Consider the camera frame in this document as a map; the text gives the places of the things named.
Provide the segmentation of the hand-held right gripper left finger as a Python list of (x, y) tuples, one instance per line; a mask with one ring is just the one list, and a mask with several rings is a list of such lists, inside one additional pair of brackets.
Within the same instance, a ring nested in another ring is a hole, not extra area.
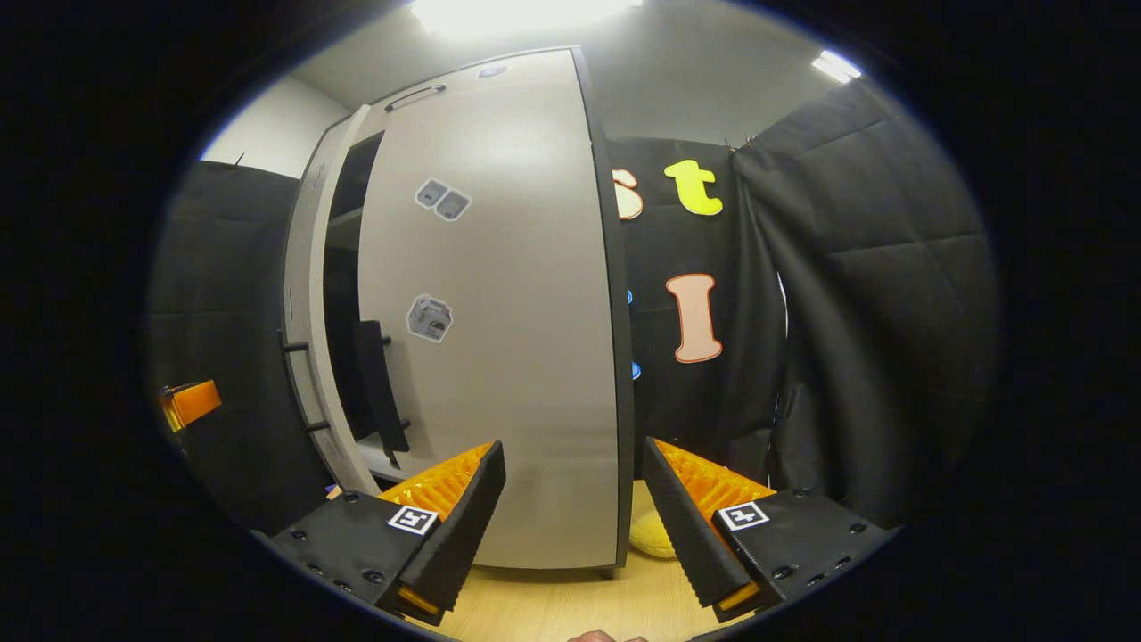
[(484, 442), (387, 491), (343, 489), (267, 545), (346, 598), (439, 625), (456, 606), (504, 487), (503, 442)]

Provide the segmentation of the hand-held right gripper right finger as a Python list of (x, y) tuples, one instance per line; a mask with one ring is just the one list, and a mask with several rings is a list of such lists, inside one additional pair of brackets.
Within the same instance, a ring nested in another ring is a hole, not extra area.
[(718, 621), (801, 600), (895, 536), (823, 493), (774, 491), (654, 438), (644, 440), (644, 482), (690, 588)]

